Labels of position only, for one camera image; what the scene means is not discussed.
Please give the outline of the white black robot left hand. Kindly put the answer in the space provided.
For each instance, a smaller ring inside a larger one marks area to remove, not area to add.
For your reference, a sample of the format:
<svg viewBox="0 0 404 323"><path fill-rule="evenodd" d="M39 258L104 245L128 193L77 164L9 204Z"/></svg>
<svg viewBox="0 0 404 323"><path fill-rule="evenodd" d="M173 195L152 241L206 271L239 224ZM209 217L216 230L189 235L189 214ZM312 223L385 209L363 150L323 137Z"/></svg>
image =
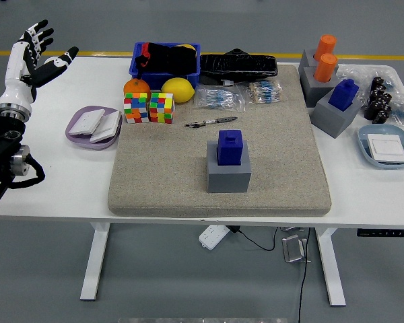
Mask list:
<svg viewBox="0 0 404 323"><path fill-rule="evenodd" d="M30 109L36 99L36 90L63 74L77 56L79 49L74 46L38 66L47 46L53 43L54 30L47 26L47 20L34 24L12 46L0 108L11 104Z"/></svg>

